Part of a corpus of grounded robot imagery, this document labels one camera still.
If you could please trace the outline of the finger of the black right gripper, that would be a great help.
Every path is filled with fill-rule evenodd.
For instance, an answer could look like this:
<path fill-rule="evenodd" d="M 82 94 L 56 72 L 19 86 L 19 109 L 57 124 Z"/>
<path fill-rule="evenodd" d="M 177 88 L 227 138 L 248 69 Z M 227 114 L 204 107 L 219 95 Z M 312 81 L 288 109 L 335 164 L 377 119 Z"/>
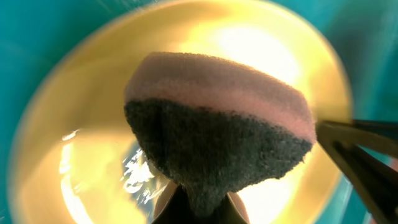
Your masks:
<path fill-rule="evenodd" d="M 397 171 L 369 155 L 368 148 L 397 158 L 397 123 L 354 120 L 316 124 L 317 141 L 352 183 L 375 221 L 397 223 Z"/>

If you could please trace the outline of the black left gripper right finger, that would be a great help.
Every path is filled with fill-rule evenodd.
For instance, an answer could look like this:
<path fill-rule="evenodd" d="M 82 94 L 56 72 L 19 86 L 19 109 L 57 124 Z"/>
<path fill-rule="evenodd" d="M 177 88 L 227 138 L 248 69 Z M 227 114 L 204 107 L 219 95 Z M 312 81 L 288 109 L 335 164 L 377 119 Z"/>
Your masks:
<path fill-rule="evenodd" d="M 215 224 L 249 224 L 243 201 L 235 193 L 227 193 L 214 214 Z"/>

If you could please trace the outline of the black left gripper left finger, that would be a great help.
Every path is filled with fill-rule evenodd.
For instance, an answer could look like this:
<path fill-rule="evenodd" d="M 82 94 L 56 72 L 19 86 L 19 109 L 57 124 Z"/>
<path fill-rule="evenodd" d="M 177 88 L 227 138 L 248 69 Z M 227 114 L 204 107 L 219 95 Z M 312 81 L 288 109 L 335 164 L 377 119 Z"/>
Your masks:
<path fill-rule="evenodd" d="M 194 222 L 186 192 L 181 186 L 169 182 L 158 198 L 152 224 L 192 224 Z"/>

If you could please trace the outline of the orange green scrub sponge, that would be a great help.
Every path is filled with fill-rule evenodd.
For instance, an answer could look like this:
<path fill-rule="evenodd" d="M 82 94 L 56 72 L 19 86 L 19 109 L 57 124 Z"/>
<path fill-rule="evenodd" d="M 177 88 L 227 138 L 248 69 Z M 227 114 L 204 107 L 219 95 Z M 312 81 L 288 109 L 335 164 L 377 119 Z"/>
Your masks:
<path fill-rule="evenodd" d="M 124 113 L 153 165 L 207 217 L 228 192 L 279 179 L 316 141 L 302 93 L 251 67 L 156 52 L 127 84 Z"/>

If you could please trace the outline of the yellow plate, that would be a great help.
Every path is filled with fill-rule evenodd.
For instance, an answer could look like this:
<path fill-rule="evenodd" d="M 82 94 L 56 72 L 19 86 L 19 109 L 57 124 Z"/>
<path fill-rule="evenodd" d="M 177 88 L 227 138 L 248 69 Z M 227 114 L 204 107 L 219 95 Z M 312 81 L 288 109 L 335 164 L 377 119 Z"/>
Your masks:
<path fill-rule="evenodd" d="M 259 1 L 123 16 L 30 102 L 9 173 L 13 223 L 314 223 L 340 171 L 320 121 L 350 122 L 340 60 Z"/>

